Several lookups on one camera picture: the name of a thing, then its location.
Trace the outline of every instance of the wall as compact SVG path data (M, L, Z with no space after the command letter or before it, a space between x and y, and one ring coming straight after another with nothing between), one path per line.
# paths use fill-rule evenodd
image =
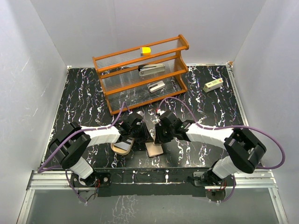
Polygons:
M249 124L284 146L285 164L274 171L291 224L298 223L299 2L268 0L234 62L234 75ZM264 163L280 162L268 143Z
M234 60L265 0L31 0L66 65L183 34L186 63Z
M66 66L29 0L0 1L0 223L16 223L41 161Z

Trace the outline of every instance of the wooden shelf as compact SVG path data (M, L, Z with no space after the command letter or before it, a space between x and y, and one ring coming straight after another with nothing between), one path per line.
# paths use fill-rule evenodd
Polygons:
M151 55L140 56L140 47L150 47ZM186 39L179 35L101 57L93 57L111 114L119 112L123 101L130 109L187 91L181 75L188 72L181 50L189 49ZM163 63L165 71L140 77L138 65ZM148 85L163 80L165 87L150 93Z

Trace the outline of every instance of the marble surface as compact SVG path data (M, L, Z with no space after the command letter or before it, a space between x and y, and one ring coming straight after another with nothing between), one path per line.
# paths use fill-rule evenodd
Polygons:
M205 83L223 78L223 87L205 93ZM193 111L195 117L204 125L228 126L242 123L241 114L233 93L225 66L193 66L183 75L188 92L177 96ZM154 132L155 110L160 101L134 109L143 111L149 131ZM192 119L188 111L178 102L168 100L162 109L175 112L181 118ZM95 69L70 69L64 92L53 126L53 134L63 129L69 122L78 122L83 126L108 125L116 115L111 116L103 95ZM149 158L144 144L134 144L128 155L115 154L110 144L101 144L87 148L83 157L94 168L165 168L165 167L209 167L216 160L227 155L221 148L174 139L163 144L164 154ZM48 164L57 165L55 159Z

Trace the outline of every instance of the shelf tier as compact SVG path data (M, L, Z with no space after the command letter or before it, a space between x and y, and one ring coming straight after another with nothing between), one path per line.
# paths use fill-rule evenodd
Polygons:
M150 47L151 55L140 56L141 47ZM138 63L144 60L164 56L171 53L177 53L182 50L188 49L188 42L183 37L183 35L179 35L170 39L149 43L123 51L118 51L101 57L93 57L93 63L100 78L102 72L107 70L124 67L126 65Z
M150 63L163 63L165 66L165 71L144 77L139 76L139 71L137 69L138 66L113 72L116 73L114 76L100 79L104 94L107 96L113 95L115 93L132 89L137 86L149 84L171 76L177 76L188 71L188 68L181 60L179 54Z
M148 86L155 82L106 96L111 115L119 113L122 102L126 102L129 109L133 109L187 91L187 87L183 83L181 75L168 77L163 79L163 81L165 87L154 93L150 93Z

